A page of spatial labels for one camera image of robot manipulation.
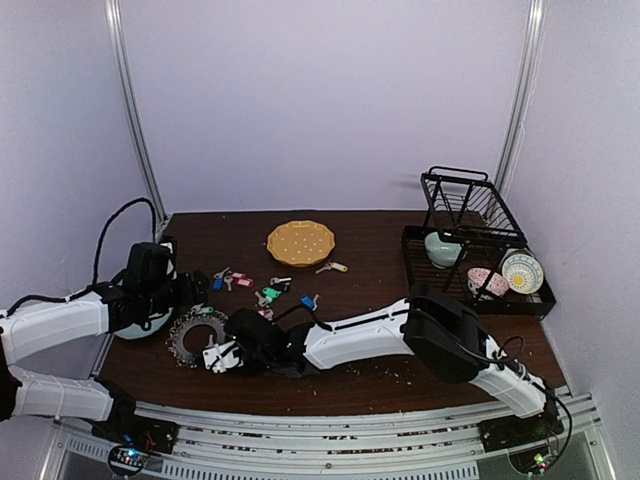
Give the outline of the key with blue tag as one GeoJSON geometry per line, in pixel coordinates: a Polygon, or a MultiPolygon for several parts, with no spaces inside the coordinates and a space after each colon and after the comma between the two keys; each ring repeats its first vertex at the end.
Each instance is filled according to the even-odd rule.
{"type": "Polygon", "coordinates": [[[233,277],[232,271],[229,267],[215,273],[213,279],[214,281],[212,290],[214,292],[219,292],[223,289],[226,289],[227,291],[232,290],[233,277]]]}

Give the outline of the key with red tag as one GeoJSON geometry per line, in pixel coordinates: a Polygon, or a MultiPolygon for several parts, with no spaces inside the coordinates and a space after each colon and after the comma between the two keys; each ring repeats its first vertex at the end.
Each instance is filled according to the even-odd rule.
{"type": "Polygon", "coordinates": [[[228,291],[232,291],[234,288],[252,289],[254,287],[254,280],[249,278],[246,274],[232,272],[224,276],[224,284],[228,291]]]}

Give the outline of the key with green tag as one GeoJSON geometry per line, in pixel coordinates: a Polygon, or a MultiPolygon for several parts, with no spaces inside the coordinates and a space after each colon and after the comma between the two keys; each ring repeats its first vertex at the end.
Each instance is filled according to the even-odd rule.
{"type": "Polygon", "coordinates": [[[262,290],[256,290],[254,295],[257,298],[257,304],[260,307],[266,307],[277,300],[280,297],[281,292],[271,287],[264,287],[262,290]]]}

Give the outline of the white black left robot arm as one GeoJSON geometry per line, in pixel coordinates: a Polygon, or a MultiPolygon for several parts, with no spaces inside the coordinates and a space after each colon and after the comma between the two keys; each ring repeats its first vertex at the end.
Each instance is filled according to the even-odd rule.
{"type": "Polygon", "coordinates": [[[132,246],[127,267],[112,281],[93,281],[67,297],[29,295],[1,313],[1,418],[20,415],[104,422],[123,444],[137,442],[144,424],[126,393],[98,380],[74,380],[18,367],[35,353],[85,337],[113,334],[139,340],[176,313],[207,301],[200,271],[180,273],[173,246],[132,246]]]}

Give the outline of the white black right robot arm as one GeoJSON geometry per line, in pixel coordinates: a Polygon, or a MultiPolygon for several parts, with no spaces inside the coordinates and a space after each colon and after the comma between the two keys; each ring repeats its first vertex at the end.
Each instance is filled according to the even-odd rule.
{"type": "Polygon", "coordinates": [[[535,440],[551,424],[555,394],[480,324],[476,312],[443,292],[421,285],[391,305],[369,313],[289,330],[248,309],[225,325],[227,343],[212,368],[254,367],[288,378],[387,356],[414,356],[440,381],[469,383],[504,403],[515,415],[519,440],[535,440]]]}

